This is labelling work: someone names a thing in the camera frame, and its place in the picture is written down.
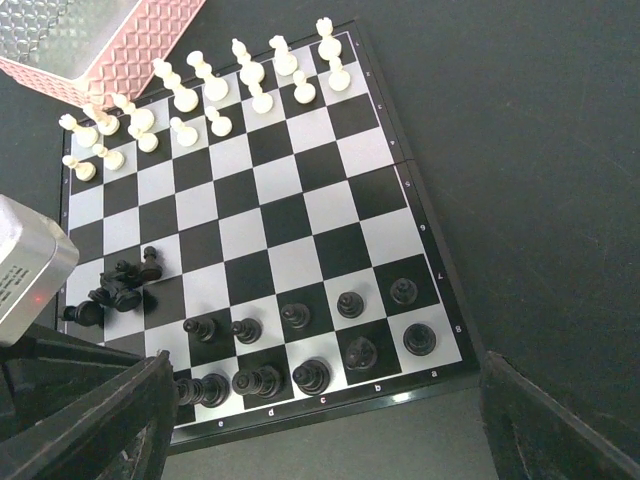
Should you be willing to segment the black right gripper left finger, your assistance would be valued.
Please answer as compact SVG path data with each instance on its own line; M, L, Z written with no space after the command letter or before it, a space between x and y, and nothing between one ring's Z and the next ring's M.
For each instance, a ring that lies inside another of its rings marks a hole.
M1 443L3 479L159 479L176 421L169 353L139 361Z

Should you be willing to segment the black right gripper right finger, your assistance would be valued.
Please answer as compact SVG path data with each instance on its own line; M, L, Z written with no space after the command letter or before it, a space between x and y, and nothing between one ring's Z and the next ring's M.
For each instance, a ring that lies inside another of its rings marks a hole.
M500 479L637 479L639 431L486 353L480 410Z

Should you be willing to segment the black king piece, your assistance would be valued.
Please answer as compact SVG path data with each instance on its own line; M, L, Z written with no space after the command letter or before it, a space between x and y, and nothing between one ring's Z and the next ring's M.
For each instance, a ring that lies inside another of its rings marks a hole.
M217 373L210 373L201 379L179 379L176 387L179 406L200 404L206 408L216 408L227 400L230 393L229 381Z

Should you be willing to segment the black bishop piece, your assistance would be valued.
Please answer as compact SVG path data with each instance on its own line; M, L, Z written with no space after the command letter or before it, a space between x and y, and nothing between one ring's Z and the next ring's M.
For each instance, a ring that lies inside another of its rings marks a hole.
M292 379L302 393L314 396L328 388L331 374L322 361L310 359L293 370Z

